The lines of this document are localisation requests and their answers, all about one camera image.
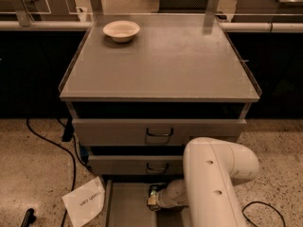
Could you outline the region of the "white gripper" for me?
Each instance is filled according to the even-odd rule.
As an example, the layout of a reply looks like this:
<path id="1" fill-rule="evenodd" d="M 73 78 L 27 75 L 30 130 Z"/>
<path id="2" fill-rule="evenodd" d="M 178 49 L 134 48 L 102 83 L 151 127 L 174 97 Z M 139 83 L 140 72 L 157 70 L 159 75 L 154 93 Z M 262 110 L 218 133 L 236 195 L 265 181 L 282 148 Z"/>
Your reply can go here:
<path id="1" fill-rule="evenodd" d="M 187 205 L 187 190 L 184 182 L 170 182 L 167 187 L 152 195 L 147 200 L 148 206 L 173 208 Z"/>

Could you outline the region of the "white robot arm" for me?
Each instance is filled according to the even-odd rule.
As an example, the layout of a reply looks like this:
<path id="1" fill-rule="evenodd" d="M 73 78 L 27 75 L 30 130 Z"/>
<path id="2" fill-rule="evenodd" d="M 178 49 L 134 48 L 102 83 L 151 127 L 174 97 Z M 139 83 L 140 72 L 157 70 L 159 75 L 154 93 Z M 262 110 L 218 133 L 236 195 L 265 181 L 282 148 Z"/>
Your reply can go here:
<path id="1" fill-rule="evenodd" d="M 153 190 L 147 205 L 153 211 L 187 206 L 192 227 L 247 227 L 232 181 L 256 178 L 259 162 L 249 148 L 200 137 L 183 154 L 182 180 Z"/>

